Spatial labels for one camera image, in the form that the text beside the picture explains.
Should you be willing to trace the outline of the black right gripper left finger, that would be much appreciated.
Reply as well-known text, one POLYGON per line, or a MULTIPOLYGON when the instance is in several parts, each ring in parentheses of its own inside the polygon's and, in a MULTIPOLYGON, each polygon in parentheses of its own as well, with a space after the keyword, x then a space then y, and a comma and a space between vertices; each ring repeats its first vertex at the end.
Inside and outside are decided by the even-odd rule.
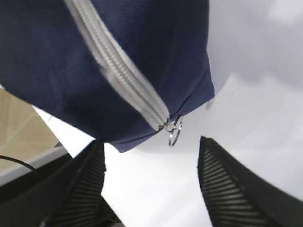
POLYGON ((121 227, 102 197, 104 143, 92 141, 52 176, 1 204, 2 227, 121 227))

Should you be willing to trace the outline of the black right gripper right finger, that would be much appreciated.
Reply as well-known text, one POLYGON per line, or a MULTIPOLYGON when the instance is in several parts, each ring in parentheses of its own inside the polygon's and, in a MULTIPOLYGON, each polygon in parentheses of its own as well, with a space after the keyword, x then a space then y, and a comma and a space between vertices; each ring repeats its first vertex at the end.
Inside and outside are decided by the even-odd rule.
POLYGON ((200 139, 197 173, 214 227, 301 227, 303 202, 250 171, 212 138, 200 139))

